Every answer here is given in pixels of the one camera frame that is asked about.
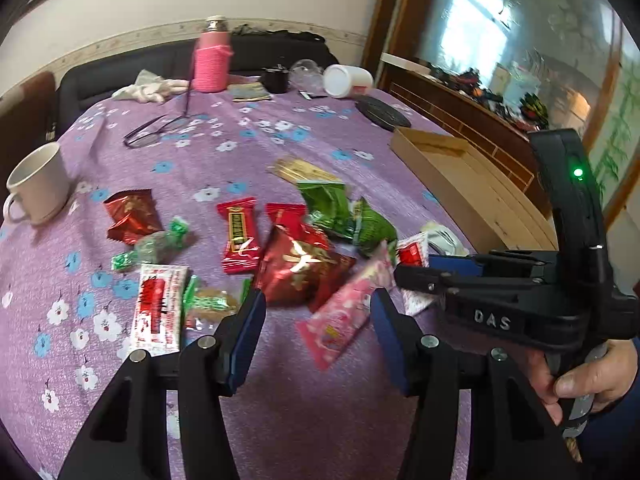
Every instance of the white mug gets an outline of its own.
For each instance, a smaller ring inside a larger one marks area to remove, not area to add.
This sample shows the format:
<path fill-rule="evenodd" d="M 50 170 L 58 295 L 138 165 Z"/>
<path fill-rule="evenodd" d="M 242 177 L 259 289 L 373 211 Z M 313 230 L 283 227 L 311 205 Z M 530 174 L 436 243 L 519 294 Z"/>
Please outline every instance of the white mug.
<path fill-rule="evenodd" d="M 60 145 L 50 142 L 27 155 L 9 175 L 6 188 L 10 195 L 2 214 L 7 222 L 28 220 L 38 225 L 52 219 L 65 206 L 71 188 Z M 14 202 L 22 207 L 23 216 L 12 215 Z"/>

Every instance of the purple tablecloth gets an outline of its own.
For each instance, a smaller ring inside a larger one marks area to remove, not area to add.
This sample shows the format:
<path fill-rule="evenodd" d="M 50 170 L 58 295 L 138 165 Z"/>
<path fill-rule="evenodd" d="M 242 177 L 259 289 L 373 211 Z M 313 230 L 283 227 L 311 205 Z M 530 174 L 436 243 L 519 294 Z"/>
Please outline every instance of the purple tablecloth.
<path fill-rule="evenodd" d="M 403 111 L 415 128 L 446 134 L 383 92 L 373 94 Z M 111 221 L 102 201 L 112 193 L 151 188 L 165 226 L 174 215 L 189 221 L 198 241 L 175 263 L 210 284 L 242 279 L 222 273 L 226 222 L 216 203 L 242 196 L 255 196 L 260 208 L 302 202 L 295 186 L 267 171 L 287 154 L 342 177 L 352 196 L 364 195 L 401 237 L 435 220 L 469 247 L 391 152 L 391 134 L 349 100 L 308 102 L 290 92 L 273 102 L 237 104 L 226 92 L 194 92 L 190 114 L 203 116 L 153 146 L 123 146 L 122 137 L 154 115 L 177 116 L 183 98 L 164 105 L 106 100 L 93 106 L 60 139 L 76 186 L 69 204 L 39 229 L 20 224 L 0 230 L 0 418 L 44 478 L 58 473 L 127 354 L 138 274 L 110 271 L 111 257 L 126 248 L 106 238 Z M 262 213 L 258 224 L 264 240 L 270 226 Z M 319 372 L 294 328 L 308 316 L 303 306 L 269 309 L 246 384 L 222 400 L 240 477 L 395 478 L 415 399 L 402 398 L 390 384 L 371 326 L 328 371 Z M 445 337 L 452 330 L 436 326 L 431 312 L 420 323 Z M 468 344 L 471 336 L 463 334 Z M 453 478 L 466 474 L 468 396 L 462 399 Z M 168 396 L 167 425 L 172 473 L 183 478 L 174 394 Z"/>

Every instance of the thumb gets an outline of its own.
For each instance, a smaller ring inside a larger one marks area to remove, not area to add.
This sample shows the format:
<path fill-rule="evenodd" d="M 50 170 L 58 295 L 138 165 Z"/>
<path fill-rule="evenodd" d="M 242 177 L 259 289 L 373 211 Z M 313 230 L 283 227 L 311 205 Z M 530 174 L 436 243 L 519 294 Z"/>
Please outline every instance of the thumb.
<path fill-rule="evenodd" d="M 616 373 L 608 361 L 604 356 L 565 373 L 556 381 L 554 392 L 561 399 L 575 399 L 614 388 Z"/>

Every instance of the dark sofa cushion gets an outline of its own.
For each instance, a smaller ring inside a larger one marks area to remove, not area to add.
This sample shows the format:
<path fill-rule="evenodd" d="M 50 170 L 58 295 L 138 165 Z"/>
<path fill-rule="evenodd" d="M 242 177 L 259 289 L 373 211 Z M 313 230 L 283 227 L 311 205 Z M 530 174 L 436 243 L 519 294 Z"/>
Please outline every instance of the dark sofa cushion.
<path fill-rule="evenodd" d="M 168 79 L 188 79 L 194 46 L 195 40 L 162 43 L 73 67 L 57 92 L 56 138 L 91 106 L 133 84 L 142 69 Z M 322 67 L 338 63 L 324 39 L 308 33 L 232 35 L 231 46 L 230 71 L 237 75 L 258 75 L 265 67 L 289 67 L 299 59 L 313 59 Z"/>

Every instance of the cardboard box lid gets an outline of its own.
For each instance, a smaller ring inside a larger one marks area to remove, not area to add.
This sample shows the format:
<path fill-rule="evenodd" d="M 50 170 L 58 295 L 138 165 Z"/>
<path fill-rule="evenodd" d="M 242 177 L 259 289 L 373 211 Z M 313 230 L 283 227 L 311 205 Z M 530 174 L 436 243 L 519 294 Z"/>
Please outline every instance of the cardboard box lid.
<path fill-rule="evenodd" d="M 479 253 L 557 250 L 549 222 L 465 139 L 398 128 L 391 149 L 429 188 Z"/>

